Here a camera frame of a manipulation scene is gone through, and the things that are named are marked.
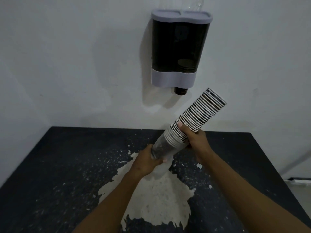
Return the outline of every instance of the person's left hand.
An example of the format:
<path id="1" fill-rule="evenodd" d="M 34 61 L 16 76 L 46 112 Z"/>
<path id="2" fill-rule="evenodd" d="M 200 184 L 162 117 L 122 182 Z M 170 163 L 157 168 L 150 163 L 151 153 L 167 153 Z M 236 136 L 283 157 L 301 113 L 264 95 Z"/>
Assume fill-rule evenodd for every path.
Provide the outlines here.
<path id="1" fill-rule="evenodd" d="M 167 162 L 167 159 L 163 158 L 157 160 L 152 159 L 151 147 L 152 144 L 149 144 L 145 149 L 139 152 L 130 169 L 130 172 L 138 178 L 143 178 L 144 176 L 150 174 L 156 166 Z"/>

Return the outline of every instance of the person's left arm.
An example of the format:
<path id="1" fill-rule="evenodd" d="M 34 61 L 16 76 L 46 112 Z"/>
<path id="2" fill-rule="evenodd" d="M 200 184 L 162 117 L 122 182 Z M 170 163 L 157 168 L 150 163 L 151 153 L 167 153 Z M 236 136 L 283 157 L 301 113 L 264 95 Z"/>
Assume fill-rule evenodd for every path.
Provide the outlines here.
<path id="1" fill-rule="evenodd" d="M 73 233 L 118 232 L 124 212 L 139 181 L 151 173 L 157 165 L 163 163 L 163 159 L 151 158 L 151 147 L 150 144 L 139 152 L 120 184 L 76 227 Z"/>

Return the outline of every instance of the purple dispenser lid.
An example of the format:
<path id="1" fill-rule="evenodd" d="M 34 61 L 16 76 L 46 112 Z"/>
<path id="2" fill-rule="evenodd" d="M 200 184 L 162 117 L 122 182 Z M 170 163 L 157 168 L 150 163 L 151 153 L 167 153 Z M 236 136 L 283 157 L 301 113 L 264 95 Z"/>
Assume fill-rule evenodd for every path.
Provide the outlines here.
<path id="1" fill-rule="evenodd" d="M 160 10 L 152 11 L 154 20 L 166 23 L 186 22 L 196 24 L 207 24 L 213 20 L 212 14 L 205 11 L 178 11 L 178 10 Z"/>

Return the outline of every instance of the black tabletop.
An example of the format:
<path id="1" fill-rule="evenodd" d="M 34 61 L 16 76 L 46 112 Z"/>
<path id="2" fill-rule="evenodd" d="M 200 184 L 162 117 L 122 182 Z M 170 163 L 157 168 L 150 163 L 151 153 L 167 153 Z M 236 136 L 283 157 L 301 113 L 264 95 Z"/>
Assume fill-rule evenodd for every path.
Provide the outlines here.
<path id="1" fill-rule="evenodd" d="M 0 189 L 0 232 L 71 232 L 98 204 L 131 153 L 163 130 L 51 127 Z M 311 220 L 251 133 L 207 132 L 215 152 L 260 192 L 311 227 Z M 196 188 L 185 230 L 127 217 L 128 232 L 247 232 L 191 150 L 174 156 L 170 171 Z"/>

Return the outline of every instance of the hand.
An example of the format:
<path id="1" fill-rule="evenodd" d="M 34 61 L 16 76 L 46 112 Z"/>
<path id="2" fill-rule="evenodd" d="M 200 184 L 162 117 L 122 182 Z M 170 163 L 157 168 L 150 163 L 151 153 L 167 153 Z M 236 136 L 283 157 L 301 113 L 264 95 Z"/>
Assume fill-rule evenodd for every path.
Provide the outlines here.
<path id="1" fill-rule="evenodd" d="M 144 176 L 150 174 L 156 166 L 167 162 L 167 159 L 163 158 L 157 160 L 152 159 L 151 147 L 152 144 L 149 144 L 145 149 L 139 152 L 130 169 L 130 172 L 138 178 L 143 178 Z"/>
<path id="2" fill-rule="evenodd" d="M 208 155 L 214 153 L 207 141 L 204 131 L 200 129 L 197 131 L 197 133 L 194 133 L 190 130 L 190 128 L 188 128 L 187 125 L 184 125 L 181 122 L 179 122 L 177 126 L 183 133 L 188 136 L 190 145 L 194 149 L 196 160 L 200 164 L 203 163 Z"/>

